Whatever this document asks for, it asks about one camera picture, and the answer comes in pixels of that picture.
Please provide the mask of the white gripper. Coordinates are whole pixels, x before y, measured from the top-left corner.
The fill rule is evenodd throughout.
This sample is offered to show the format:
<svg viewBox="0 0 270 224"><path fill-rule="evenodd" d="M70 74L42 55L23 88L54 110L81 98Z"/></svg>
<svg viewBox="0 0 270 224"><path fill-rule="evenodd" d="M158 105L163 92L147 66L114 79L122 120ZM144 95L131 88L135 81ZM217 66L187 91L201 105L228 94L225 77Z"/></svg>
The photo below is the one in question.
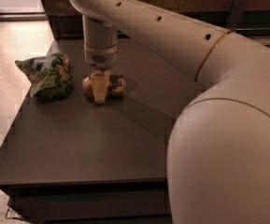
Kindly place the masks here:
<svg viewBox="0 0 270 224"><path fill-rule="evenodd" d="M84 46L84 54L86 63L95 70L90 75L92 83L93 99L97 104L103 104L107 98L107 87L109 82L110 70L117 61L118 48L114 46L109 49L97 49L90 47L88 44Z"/></svg>

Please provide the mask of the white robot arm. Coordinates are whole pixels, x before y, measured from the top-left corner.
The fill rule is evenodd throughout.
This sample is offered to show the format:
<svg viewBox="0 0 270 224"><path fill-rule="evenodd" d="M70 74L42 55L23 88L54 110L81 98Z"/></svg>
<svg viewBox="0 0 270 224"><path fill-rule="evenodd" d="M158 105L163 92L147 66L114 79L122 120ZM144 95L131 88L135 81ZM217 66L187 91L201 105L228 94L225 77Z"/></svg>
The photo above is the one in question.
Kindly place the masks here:
<svg viewBox="0 0 270 224"><path fill-rule="evenodd" d="M116 27L205 88L167 151L174 224L270 224L270 48L137 0L69 0L93 20L86 50Z"/></svg>

